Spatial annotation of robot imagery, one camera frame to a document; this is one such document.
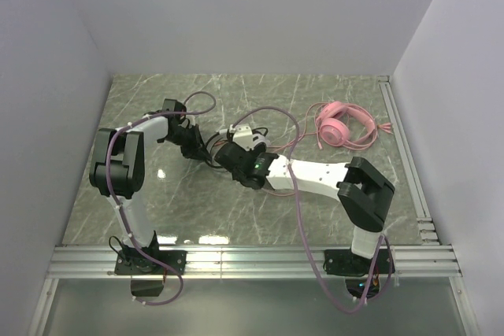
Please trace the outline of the white and black headphones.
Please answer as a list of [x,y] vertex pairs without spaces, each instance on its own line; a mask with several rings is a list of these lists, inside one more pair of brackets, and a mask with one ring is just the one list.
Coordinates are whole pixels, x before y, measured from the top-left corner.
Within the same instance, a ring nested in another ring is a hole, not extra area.
[[267,127],[252,128],[248,125],[221,129],[211,135],[205,142],[205,148],[210,155],[206,164],[213,169],[221,169],[222,166],[216,161],[213,149],[217,146],[222,149],[228,143],[235,143],[248,153],[263,153],[271,145],[268,140],[269,129]]

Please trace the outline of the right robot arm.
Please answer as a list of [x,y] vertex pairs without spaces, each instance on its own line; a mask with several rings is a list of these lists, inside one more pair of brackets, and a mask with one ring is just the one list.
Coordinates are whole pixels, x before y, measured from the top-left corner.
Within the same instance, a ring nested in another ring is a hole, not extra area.
[[395,186],[365,158],[337,164],[289,160],[230,142],[218,150],[215,160],[235,181],[253,190],[300,190],[336,199],[354,225],[350,251],[373,258]]

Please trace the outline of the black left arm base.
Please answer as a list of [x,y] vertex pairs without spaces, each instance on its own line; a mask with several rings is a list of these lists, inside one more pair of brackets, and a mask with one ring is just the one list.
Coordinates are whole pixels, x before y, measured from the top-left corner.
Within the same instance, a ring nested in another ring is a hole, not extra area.
[[135,247],[127,246],[116,236],[109,237],[108,244],[117,255],[113,273],[131,277],[130,290],[135,298],[150,300],[159,297],[169,275],[184,274],[187,252],[161,250],[156,234],[147,247],[141,248],[149,258],[139,253]]

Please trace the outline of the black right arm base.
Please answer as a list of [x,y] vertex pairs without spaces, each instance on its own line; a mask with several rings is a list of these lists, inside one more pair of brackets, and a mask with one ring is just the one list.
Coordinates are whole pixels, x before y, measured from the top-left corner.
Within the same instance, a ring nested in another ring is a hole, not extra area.
[[[365,284],[371,260],[354,255],[349,249],[326,249],[324,251],[323,269],[327,275],[343,277],[346,291],[352,297],[361,298],[365,291]],[[385,249],[378,252],[372,281],[366,298],[376,297],[384,286],[380,284],[381,275],[395,273],[395,263]]]

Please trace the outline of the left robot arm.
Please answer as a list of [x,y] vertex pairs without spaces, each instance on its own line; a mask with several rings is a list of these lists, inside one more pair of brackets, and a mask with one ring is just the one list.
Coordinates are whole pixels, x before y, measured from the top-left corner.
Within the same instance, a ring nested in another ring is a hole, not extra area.
[[164,100],[160,110],[148,112],[119,128],[101,128],[94,142],[89,171],[90,184],[112,205],[120,222],[120,258],[159,263],[157,233],[143,203],[146,150],[171,142],[183,157],[205,161],[209,153],[195,117],[209,112],[190,111],[174,99]]

